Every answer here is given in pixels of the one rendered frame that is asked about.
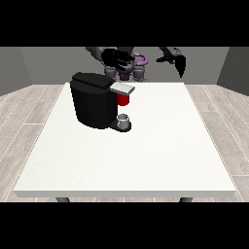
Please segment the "black coffee machine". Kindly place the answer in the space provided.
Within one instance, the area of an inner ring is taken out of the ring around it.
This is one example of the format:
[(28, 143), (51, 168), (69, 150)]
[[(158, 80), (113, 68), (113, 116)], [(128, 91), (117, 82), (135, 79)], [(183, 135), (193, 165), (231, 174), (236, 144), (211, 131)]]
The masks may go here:
[(112, 128), (119, 132), (131, 130), (118, 128), (117, 94), (110, 91), (116, 80), (101, 74), (78, 72), (72, 77), (70, 88), (77, 119), (91, 128)]

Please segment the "small grey cup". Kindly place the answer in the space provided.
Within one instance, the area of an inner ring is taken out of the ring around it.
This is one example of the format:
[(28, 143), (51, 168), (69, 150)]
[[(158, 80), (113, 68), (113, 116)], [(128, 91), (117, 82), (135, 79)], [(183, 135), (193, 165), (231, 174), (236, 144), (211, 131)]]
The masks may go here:
[(126, 129), (129, 126), (129, 117), (127, 114), (119, 114), (117, 116), (118, 128)]

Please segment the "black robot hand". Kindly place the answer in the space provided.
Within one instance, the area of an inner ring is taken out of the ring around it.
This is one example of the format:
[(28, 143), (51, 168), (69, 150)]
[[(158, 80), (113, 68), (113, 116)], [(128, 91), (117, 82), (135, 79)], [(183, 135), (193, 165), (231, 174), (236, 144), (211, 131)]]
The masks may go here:
[(183, 55), (171, 55), (171, 56), (162, 56), (157, 59), (157, 62), (169, 62), (170, 64), (174, 64), (175, 68), (179, 74), (179, 77), (182, 78), (184, 76), (187, 59)]
[(121, 52), (115, 49), (105, 49), (101, 54), (101, 58), (105, 65), (122, 71), (125, 71), (125, 67), (134, 60), (134, 57), (128, 52)]

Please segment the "red pod holder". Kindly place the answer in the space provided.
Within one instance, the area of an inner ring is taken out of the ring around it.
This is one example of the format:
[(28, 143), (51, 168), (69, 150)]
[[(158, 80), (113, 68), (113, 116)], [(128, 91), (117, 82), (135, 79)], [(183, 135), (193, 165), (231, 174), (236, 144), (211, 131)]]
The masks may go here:
[(117, 104), (120, 106), (125, 106), (129, 103), (129, 96), (117, 93)]

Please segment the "pale grey machine lid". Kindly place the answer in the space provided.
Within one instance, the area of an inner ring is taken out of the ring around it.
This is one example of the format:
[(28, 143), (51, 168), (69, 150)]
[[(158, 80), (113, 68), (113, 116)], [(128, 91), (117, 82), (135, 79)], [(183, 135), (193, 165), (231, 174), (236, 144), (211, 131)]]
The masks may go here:
[(110, 91), (122, 95), (130, 95), (135, 90), (134, 86), (130, 86), (124, 83), (115, 82), (111, 87)]

